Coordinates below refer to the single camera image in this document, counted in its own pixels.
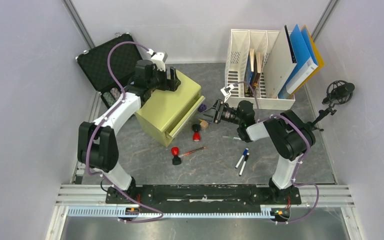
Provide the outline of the green drawer cabinet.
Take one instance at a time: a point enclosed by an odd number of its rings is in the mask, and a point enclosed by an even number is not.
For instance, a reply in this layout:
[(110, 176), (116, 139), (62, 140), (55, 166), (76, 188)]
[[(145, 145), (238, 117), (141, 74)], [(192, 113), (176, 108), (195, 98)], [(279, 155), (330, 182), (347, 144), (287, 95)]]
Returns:
[(204, 102), (202, 87), (181, 71), (176, 91), (156, 90), (135, 113), (142, 130), (163, 146), (169, 146)]

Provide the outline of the blue capped white marker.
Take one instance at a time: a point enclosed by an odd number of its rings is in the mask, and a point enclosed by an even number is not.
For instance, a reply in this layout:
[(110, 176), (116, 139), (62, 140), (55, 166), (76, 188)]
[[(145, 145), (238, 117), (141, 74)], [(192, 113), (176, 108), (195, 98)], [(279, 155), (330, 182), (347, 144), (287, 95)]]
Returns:
[(247, 155), (248, 151), (249, 151), (249, 148), (245, 148), (244, 149), (242, 155), (240, 156), (239, 160), (237, 161), (237, 163), (236, 163), (236, 165), (234, 167), (235, 169), (237, 169), (239, 167), (240, 163), (244, 160), (244, 158)]

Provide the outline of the black capped white marker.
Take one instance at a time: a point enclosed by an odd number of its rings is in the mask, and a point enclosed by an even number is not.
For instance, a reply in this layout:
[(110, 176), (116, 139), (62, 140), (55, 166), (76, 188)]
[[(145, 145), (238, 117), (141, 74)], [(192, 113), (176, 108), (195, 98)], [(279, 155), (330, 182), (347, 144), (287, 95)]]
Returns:
[(244, 169), (245, 169), (245, 166), (246, 166), (246, 163), (248, 161), (249, 156), (250, 156), (250, 153), (248, 152), (243, 159), (242, 166), (241, 166), (241, 169), (240, 169), (239, 174), (238, 174), (240, 177), (243, 175), (243, 172), (244, 172)]

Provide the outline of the Animal Farm book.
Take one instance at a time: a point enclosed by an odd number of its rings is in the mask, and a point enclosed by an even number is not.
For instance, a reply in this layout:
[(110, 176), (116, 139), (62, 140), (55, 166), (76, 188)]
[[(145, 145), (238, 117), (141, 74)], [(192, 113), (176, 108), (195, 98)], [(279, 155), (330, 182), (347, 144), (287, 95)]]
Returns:
[(248, 52), (247, 64), (245, 68), (244, 81), (250, 86), (253, 84), (253, 78), (255, 75), (255, 49), (250, 48)]

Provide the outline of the brown small book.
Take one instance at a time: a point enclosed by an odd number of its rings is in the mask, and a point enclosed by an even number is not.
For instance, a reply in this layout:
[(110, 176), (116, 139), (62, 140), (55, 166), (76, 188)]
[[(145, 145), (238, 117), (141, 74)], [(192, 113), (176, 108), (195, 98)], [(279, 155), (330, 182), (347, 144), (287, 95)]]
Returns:
[(251, 58), (251, 79), (250, 79), (250, 84), (252, 87), (252, 90), (254, 93), (251, 93), (250, 95), (252, 97), (256, 96), (257, 90), (256, 88), (259, 85), (260, 77), (262, 74), (262, 69), (263, 69), (263, 63), (265, 56), (263, 55), (262, 52), (256, 52), (253, 50), (253, 57)]

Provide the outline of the white paper box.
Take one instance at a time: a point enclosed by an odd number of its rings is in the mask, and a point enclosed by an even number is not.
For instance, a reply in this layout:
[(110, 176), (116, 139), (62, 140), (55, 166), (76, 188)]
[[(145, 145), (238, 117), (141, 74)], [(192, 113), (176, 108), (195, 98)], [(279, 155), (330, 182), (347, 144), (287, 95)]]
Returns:
[(278, 97), (297, 60), (292, 47), (290, 34), (286, 25), (278, 34), (270, 51), (268, 60), (263, 67), (266, 96), (270, 99)]

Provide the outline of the blue plastic folder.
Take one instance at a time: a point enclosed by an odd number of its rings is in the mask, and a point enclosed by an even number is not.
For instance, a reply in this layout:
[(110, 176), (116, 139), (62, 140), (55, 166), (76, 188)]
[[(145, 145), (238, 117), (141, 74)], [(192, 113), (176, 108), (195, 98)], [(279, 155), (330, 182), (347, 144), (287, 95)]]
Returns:
[(314, 41), (307, 27), (296, 25), (289, 35), (296, 65), (278, 93), (279, 99), (290, 98), (319, 67)]

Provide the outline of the orange plastic folder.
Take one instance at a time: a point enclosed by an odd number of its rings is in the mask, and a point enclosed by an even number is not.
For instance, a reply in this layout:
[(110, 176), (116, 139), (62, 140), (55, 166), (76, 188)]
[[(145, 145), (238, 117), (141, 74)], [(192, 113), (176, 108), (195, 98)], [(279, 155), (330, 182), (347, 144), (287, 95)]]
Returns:
[(319, 70), (321, 70), (324, 65), (325, 65), (325, 62), (313, 40), (313, 38), (311, 37), (311, 34), (307, 28), (306, 25), (304, 25), (302, 28), (301, 28), (301, 33), (304, 34), (304, 39), (308, 39), (308, 42), (309, 44), (311, 45), (311, 51), (310, 53), (312, 54), (312, 58), (313, 58), (313, 61), (316, 62), (317, 61), (317, 67), (315, 68), (315, 70), (292, 92), (292, 94), (295, 94), (300, 88), (302, 88)]

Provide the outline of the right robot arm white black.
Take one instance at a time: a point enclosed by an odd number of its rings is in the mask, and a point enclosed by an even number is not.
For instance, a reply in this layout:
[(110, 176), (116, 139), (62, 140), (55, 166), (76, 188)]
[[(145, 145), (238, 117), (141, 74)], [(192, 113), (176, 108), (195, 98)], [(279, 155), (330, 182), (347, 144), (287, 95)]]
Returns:
[(240, 101), (233, 108), (219, 99), (197, 117), (214, 124), (222, 121), (236, 124), (238, 137), (246, 143), (270, 138), (279, 158), (275, 173), (269, 180), (268, 196), (275, 204), (282, 204), (289, 198), (289, 193), (295, 188), (298, 164), (316, 141), (310, 125), (292, 110), (257, 121), (254, 105), (247, 100)]

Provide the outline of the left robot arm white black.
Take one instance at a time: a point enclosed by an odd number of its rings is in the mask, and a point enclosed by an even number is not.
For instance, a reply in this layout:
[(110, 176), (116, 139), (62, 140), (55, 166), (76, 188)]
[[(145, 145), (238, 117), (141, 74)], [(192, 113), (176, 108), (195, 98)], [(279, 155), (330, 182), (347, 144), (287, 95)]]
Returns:
[(134, 178), (119, 163), (116, 135), (127, 120), (140, 110), (156, 90), (175, 92), (181, 85), (174, 67), (158, 69), (151, 60), (139, 60), (134, 75), (121, 96), (103, 115), (93, 122), (84, 121), (79, 126), (77, 160), (85, 164), (90, 175), (100, 175), (118, 191), (125, 204), (133, 203), (137, 190), (131, 185)]

